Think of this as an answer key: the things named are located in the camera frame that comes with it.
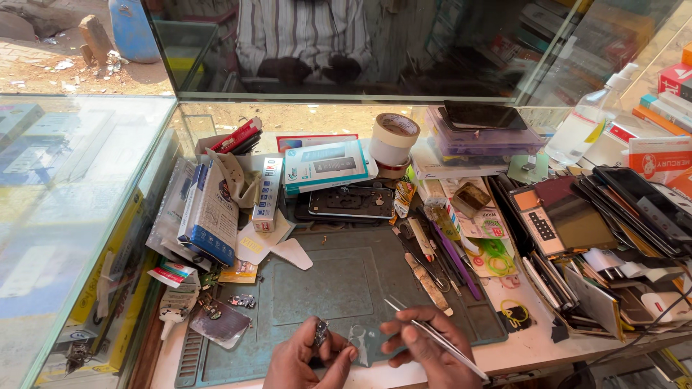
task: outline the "finger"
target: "finger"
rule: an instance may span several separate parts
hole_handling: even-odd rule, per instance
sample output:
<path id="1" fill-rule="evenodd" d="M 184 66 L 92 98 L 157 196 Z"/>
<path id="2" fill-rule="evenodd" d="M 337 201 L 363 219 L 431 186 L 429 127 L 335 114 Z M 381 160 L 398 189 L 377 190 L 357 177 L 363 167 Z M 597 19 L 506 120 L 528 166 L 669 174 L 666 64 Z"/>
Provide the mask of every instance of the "finger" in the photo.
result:
<path id="1" fill-rule="evenodd" d="M 436 350 L 428 342 L 428 338 L 419 332 L 417 328 L 412 325 L 404 327 L 401 331 L 401 338 L 406 347 L 411 351 L 411 355 L 423 365 L 429 377 L 433 374 L 442 373 L 443 367 L 439 357 L 439 349 Z"/>
<path id="2" fill-rule="evenodd" d="M 352 345 L 349 343 L 348 339 L 344 338 L 343 336 L 335 333 L 335 332 L 329 332 L 331 336 L 331 347 L 329 348 L 331 351 L 341 351 L 345 349 L 346 347 Z"/>
<path id="3" fill-rule="evenodd" d="M 399 320 L 392 320 L 380 324 L 380 331 L 385 335 L 396 334 L 401 331 L 402 322 Z"/>
<path id="4" fill-rule="evenodd" d="M 395 334 L 391 338 L 389 338 L 388 341 L 382 343 L 382 347 L 380 349 L 382 350 L 383 354 L 391 354 L 394 351 L 397 350 L 399 347 L 403 347 L 403 339 L 401 338 L 401 334 Z"/>
<path id="5" fill-rule="evenodd" d="M 405 365 L 411 362 L 413 362 L 413 355 L 411 354 L 411 351 L 409 349 L 406 349 L 398 353 L 394 357 L 390 358 L 390 360 L 387 363 L 389 363 L 389 366 L 392 366 L 396 369 L 401 365 Z"/>
<path id="6" fill-rule="evenodd" d="M 319 389 L 339 389 L 344 387 L 348 373 L 351 371 L 351 363 L 356 360 L 358 350 L 355 347 L 346 347 L 334 363 L 327 369 L 324 378 L 317 385 Z"/>
<path id="7" fill-rule="evenodd" d="M 466 335 L 452 323 L 452 320 L 444 312 L 433 305 L 407 308 L 397 312 L 395 316 L 405 322 L 411 320 L 426 321 L 464 354 L 469 355 L 471 353 L 471 345 L 468 343 Z"/>
<path id="8" fill-rule="evenodd" d="M 296 345 L 312 347 L 313 343 L 315 343 L 315 331 L 319 322 L 320 318 L 317 316 L 308 317 L 293 333 L 290 341 Z"/>

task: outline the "masking tape roll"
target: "masking tape roll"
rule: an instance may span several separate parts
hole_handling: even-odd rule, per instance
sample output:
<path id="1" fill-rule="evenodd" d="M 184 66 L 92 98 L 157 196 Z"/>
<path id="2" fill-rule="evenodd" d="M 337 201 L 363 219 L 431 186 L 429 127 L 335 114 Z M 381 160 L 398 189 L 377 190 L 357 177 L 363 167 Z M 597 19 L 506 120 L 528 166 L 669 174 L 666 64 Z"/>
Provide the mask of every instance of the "masking tape roll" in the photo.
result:
<path id="1" fill-rule="evenodd" d="M 406 162 L 400 165 L 387 165 L 377 160 L 375 160 L 375 163 L 377 163 L 377 168 L 379 170 L 377 173 L 378 177 L 383 177 L 385 179 L 400 179 L 406 175 L 406 169 L 408 169 L 408 166 L 411 164 L 411 156 L 407 156 Z"/>
<path id="2" fill-rule="evenodd" d="M 372 125 L 370 155 L 386 165 L 401 165 L 406 162 L 420 133 L 420 126 L 405 116 L 379 114 Z"/>

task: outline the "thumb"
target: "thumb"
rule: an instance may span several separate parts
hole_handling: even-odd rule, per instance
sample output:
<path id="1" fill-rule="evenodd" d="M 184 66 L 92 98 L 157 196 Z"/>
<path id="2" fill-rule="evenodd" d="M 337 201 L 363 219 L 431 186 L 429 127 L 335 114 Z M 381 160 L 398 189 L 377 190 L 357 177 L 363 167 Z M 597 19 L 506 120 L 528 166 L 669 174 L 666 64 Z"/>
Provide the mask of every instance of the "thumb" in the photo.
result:
<path id="1" fill-rule="evenodd" d="M 401 338 L 408 347 L 411 354 L 423 365 L 423 368 L 430 377 L 431 371 L 442 370 L 442 364 L 439 360 L 439 353 L 434 349 L 433 345 L 428 342 L 425 336 L 422 336 L 418 330 L 412 325 L 407 325 L 401 331 Z"/>
<path id="2" fill-rule="evenodd" d="M 346 378 L 348 373 L 351 371 L 351 362 L 356 360 L 358 356 L 358 351 L 354 346 L 346 347 L 341 350 L 339 355 L 334 360 L 324 378 L 317 385 L 319 389 L 341 389 L 346 383 Z"/>

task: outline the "plastic bottle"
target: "plastic bottle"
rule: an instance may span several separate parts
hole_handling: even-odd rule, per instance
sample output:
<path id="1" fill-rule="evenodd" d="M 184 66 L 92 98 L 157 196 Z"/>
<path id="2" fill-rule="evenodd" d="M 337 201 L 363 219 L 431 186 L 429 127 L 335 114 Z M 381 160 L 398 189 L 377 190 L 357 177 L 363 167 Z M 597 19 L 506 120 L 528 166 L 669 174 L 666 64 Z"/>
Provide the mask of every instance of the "plastic bottle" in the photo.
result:
<path id="1" fill-rule="evenodd" d="M 600 91 L 582 97 L 560 123 L 557 132 L 545 146 L 545 153 L 555 161 L 571 165 L 593 146 L 605 128 L 622 111 L 620 95 L 632 82 L 636 64 L 629 63 L 614 74 Z"/>

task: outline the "glass display case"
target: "glass display case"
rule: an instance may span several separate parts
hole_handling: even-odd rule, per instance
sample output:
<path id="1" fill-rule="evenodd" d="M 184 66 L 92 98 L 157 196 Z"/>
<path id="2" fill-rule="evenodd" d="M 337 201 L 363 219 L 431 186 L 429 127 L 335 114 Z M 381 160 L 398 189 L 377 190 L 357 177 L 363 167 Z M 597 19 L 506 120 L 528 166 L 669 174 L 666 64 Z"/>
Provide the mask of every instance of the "glass display case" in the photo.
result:
<path id="1" fill-rule="evenodd" d="M 218 31 L 197 44 L 184 100 L 572 106 L 665 42 L 680 0 L 230 0 L 155 16 Z M 154 23 L 164 53 L 172 47 Z M 175 61 L 166 61 L 170 74 Z"/>
<path id="2" fill-rule="evenodd" d="M 140 275 L 158 260 L 139 241 L 181 154 L 166 127 L 175 106 L 166 97 L 0 96 L 4 388 L 65 377 L 75 341 L 97 350 L 92 372 L 123 367 L 147 295 Z"/>

